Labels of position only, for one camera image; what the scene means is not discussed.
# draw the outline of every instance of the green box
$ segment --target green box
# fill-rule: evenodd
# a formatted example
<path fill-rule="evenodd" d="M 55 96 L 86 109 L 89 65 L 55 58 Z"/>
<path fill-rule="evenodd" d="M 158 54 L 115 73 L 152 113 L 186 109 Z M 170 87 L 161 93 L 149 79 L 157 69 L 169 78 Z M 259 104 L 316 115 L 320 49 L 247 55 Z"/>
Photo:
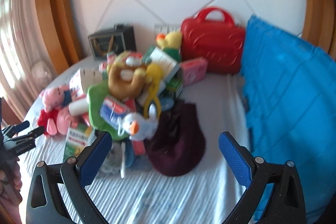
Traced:
<path fill-rule="evenodd" d="M 183 83 L 181 80 L 172 78 L 166 85 L 165 94 L 177 99 L 183 90 Z"/>
<path fill-rule="evenodd" d="M 78 157 L 82 150 L 95 140 L 95 130 L 85 124 L 79 123 L 77 128 L 69 127 L 66 144 L 64 148 L 65 161 L 69 157 Z"/>

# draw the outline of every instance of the stuffed toy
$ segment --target stuffed toy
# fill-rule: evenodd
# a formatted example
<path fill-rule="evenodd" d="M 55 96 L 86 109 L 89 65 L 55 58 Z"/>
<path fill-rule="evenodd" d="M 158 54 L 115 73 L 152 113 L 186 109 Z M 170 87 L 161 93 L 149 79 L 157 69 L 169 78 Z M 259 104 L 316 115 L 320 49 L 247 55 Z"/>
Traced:
<path fill-rule="evenodd" d="M 38 126 L 44 126 L 44 135 L 46 137 L 56 135 L 58 132 L 66 135 L 71 124 L 76 127 L 78 118 L 70 115 L 69 107 L 63 109 L 54 108 L 49 112 L 43 109 L 37 121 Z"/>
<path fill-rule="evenodd" d="M 115 62 L 109 72 L 109 91 L 123 102 L 140 95 L 146 82 L 146 70 L 142 67 L 132 70 L 125 63 Z"/>
<path fill-rule="evenodd" d="M 127 132 L 131 141 L 143 141 L 144 139 L 151 139 L 157 128 L 158 120 L 154 117 L 145 119 L 137 112 L 127 114 L 122 123 L 122 129 Z"/>
<path fill-rule="evenodd" d="M 58 106 L 66 107 L 72 101 L 68 85 L 42 90 L 40 97 L 42 98 L 45 112 L 50 112 Z"/>
<path fill-rule="evenodd" d="M 125 63 L 129 69 L 135 70 L 139 67 L 143 67 L 144 69 L 145 66 L 142 64 L 142 54 L 139 52 L 129 52 L 129 51 L 124 51 L 118 56 L 115 56 L 113 59 L 109 58 L 108 56 L 108 61 L 107 61 L 107 73 L 110 72 L 110 69 L 113 65 L 114 62 L 120 62 L 120 63 Z"/>
<path fill-rule="evenodd" d="M 167 35 L 160 33 L 156 37 L 157 45 L 171 58 L 181 62 L 180 47 L 182 45 L 181 32 L 169 32 Z"/>

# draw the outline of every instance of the screw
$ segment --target screw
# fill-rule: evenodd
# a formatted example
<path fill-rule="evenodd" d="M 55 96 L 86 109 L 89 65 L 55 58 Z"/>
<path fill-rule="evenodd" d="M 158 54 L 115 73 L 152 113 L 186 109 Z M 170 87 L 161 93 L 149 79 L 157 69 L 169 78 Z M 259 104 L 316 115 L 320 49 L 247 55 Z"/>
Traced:
<path fill-rule="evenodd" d="M 67 163 L 73 164 L 76 161 L 76 157 L 70 157 L 67 159 Z"/>
<path fill-rule="evenodd" d="M 37 167 L 40 168 L 44 165 L 44 161 L 40 160 L 38 163 L 37 163 Z"/>
<path fill-rule="evenodd" d="M 289 160 L 289 161 L 287 162 L 287 165 L 288 165 L 289 167 L 294 167 L 294 166 L 295 166 L 295 164 L 294 164 L 291 160 Z"/>
<path fill-rule="evenodd" d="M 262 157 L 256 157 L 254 160 L 255 160 L 255 162 L 257 162 L 259 164 L 264 163 L 264 159 Z"/>

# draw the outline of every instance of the white duck plush toy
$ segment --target white duck plush toy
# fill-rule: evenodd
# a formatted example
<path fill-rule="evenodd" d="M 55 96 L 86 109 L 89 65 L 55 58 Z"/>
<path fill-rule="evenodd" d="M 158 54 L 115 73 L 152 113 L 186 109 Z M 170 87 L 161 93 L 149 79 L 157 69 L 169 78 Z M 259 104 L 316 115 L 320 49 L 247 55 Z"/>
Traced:
<path fill-rule="evenodd" d="M 124 117 L 122 129 L 130 135 L 131 141 L 143 141 L 153 138 L 158 125 L 157 119 L 152 117 L 145 119 L 139 113 L 132 112 Z"/>

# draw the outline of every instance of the blue gripper pad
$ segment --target blue gripper pad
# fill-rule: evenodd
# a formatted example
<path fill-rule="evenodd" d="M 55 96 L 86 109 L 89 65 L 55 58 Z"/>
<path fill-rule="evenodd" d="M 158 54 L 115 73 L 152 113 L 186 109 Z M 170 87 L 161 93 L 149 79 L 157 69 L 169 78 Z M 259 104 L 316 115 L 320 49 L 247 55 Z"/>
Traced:
<path fill-rule="evenodd" d="M 85 147 L 78 156 L 78 162 L 80 162 L 81 155 L 84 157 L 84 162 L 81 163 L 79 169 L 79 182 L 83 188 L 93 182 L 106 156 L 111 150 L 111 134 L 101 134 L 104 134 L 104 136 L 102 138 L 98 137 L 92 145 Z"/>
<path fill-rule="evenodd" d="M 219 135 L 219 149 L 230 166 L 238 183 L 248 188 L 252 182 L 252 170 L 239 152 L 242 147 L 236 142 L 229 132 Z"/>
<path fill-rule="evenodd" d="M 27 129 L 29 126 L 30 126 L 29 121 L 24 121 L 24 122 L 22 122 L 22 123 L 20 123 L 20 124 L 18 124 L 18 125 L 15 126 L 15 132 L 19 133 L 19 132 Z"/>

